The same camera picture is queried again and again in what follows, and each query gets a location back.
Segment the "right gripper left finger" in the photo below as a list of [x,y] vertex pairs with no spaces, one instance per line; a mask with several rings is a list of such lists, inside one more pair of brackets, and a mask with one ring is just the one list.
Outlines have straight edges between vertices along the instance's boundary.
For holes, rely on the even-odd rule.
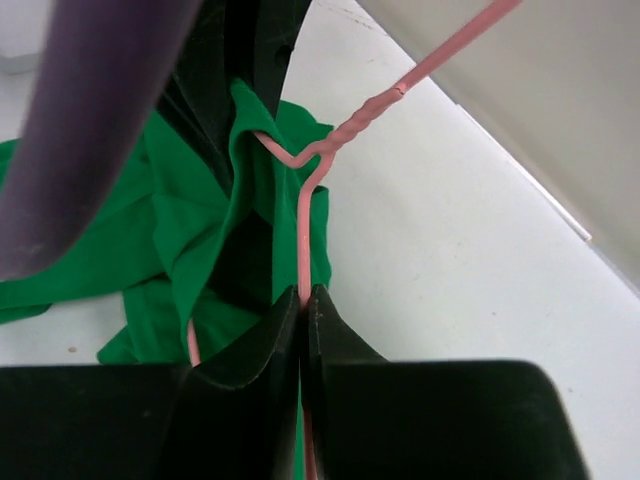
[[299,300],[286,290],[223,351],[179,364],[5,367],[5,479],[289,479]]

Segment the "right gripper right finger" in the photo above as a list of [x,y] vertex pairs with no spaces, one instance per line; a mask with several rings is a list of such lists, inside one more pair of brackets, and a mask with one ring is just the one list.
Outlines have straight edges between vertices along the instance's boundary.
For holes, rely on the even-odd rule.
[[521,360],[391,361],[316,286],[304,400],[321,479],[585,479],[558,392]]

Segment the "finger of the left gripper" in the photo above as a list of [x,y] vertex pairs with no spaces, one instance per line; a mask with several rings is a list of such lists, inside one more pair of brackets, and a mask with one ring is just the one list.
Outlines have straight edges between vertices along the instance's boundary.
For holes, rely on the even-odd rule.
[[226,17],[226,1],[202,3],[157,107],[229,195],[234,181],[228,151],[234,108],[225,69]]
[[249,55],[243,80],[276,117],[284,80],[310,0],[249,1]]

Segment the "green t shirt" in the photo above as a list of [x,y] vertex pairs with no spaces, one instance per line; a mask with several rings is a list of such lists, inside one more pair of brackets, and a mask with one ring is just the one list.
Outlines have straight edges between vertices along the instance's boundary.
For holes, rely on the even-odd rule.
[[2,321],[119,292],[126,324],[98,352],[103,364],[185,363],[188,327],[210,357],[255,325],[297,281],[296,207],[313,171],[283,165],[255,132],[295,154],[330,128],[286,101],[269,113],[242,81],[232,83],[231,95],[230,193],[153,114],[78,243],[44,272],[2,285]]

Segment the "pink wire hanger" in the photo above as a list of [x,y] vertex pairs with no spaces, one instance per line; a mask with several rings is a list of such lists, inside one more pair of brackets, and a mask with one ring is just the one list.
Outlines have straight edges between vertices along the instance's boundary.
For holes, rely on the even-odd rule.
[[298,411],[304,413],[302,424],[305,442],[305,475],[309,479],[314,479],[317,476],[311,408],[309,405],[299,406],[298,404],[299,375],[302,371],[300,362],[306,356],[303,351],[306,341],[302,319],[309,313],[309,304],[312,299],[310,238],[312,196],[331,168],[336,153],[393,104],[402,100],[410,89],[489,30],[513,11],[517,5],[515,1],[490,2],[486,8],[417,63],[394,85],[367,99],[359,109],[325,138],[310,143],[297,155],[291,155],[267,131],[252,130],[252,136],[269,155],[290,169],[300,169],[313,159],[317,159],[319,163],[306,178],[298,193],[296,204],[297,285],[285,292],[284,297],[288,302],[287,311],[276,315],[270,321],[261,321],[229,348],[206,362],[200,360],[194,327],[187,328],[190,360],[201,370],[220,363],[242,348],[256,351],[258,341],[269,338],[268,334],[264,333],[264,328],[271,326],[277,330],[276,335],[272,338],[274,343],[269,348],[266,359],[260,363],[256,377],[252,378],[243,390],[248,392],[253,387],[262,386],[268,400],[282,401],[284,404],[275,413],[267,416],[274,424],[267,429],[264,440],[260,440],[258,437],[257,423],[255,421],[249,423],[250,439],[241,446],[240,458],[231,467],[232,478],[292,478],[293,459],[290,453],[296,442],[299,424]]

